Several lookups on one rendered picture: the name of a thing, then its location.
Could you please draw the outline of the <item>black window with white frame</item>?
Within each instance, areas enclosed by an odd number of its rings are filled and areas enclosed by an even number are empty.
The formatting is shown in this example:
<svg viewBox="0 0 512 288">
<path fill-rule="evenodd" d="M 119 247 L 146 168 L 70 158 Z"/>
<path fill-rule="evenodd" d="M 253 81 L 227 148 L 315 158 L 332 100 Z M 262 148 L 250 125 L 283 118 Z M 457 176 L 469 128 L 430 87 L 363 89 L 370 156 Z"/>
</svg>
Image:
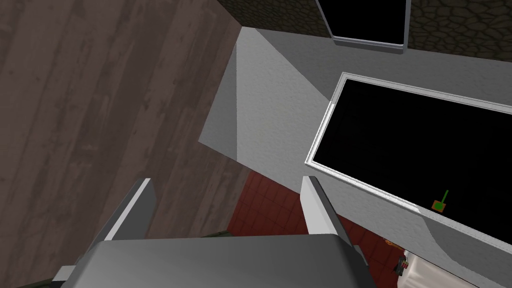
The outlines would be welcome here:
<svg viewBox="0 0 512 288">
<path fill-rule="evenodd" d="M 305 164 L 512 250 L 512 106 L 343 72 Z"/>
</svg>

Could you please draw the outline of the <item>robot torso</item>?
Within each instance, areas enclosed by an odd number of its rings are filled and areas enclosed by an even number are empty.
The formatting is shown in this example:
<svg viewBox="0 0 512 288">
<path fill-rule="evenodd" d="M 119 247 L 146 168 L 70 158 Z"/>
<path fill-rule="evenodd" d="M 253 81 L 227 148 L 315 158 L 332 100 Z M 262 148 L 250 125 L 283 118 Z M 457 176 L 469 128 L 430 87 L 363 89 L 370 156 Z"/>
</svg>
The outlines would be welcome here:
<svg viewBox="0 0 512 288">
<path fill-rule="evenodd" d="M 405 251 L 393 269 L 397 288 L 478 288 L 462 278 Z"/>
</svg>

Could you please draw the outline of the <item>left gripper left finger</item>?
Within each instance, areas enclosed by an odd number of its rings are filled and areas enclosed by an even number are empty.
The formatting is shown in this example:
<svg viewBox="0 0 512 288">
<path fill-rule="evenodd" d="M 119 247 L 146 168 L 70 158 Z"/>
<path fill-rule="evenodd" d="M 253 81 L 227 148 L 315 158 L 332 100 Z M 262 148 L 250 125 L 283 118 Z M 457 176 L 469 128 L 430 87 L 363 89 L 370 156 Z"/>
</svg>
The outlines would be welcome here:
<svg viewBox="0 0 512 288">
<path fill-rule="evenodd" d="M 155 207 L 156 193 L 150 178 L 132 186 L 106 225 L 105 241 L 144 239 Z"/>
</svg>

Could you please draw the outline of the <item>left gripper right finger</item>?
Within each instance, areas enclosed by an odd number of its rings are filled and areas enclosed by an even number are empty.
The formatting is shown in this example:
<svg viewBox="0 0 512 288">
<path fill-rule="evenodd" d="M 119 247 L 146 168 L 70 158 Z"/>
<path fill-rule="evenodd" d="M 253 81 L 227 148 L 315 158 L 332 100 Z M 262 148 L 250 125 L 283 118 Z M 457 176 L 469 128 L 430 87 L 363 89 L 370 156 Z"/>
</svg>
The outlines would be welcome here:
<svg viewBox="0 0 512 288">
<path fill-rule="evenodd" d="M 353 245 L 327 194 L 315 176 L 302 178 L 299 198 L 309 234 L 334 234 L 349 246 Z"/>
</svg>

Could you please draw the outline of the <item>black window with grey frame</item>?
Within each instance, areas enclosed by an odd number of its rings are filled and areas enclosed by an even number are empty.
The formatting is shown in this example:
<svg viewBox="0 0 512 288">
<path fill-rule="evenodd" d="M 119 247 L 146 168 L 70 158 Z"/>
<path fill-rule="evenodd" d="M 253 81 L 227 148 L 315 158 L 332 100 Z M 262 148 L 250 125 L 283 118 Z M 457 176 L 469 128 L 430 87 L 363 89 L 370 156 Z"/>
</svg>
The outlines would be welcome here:
<svg viewBox="0 0 512 288">
<path fill-rule="evenodd" d="M 412 0 L 315 0 L 338 46 L 404 54 Z"/>
</svg>

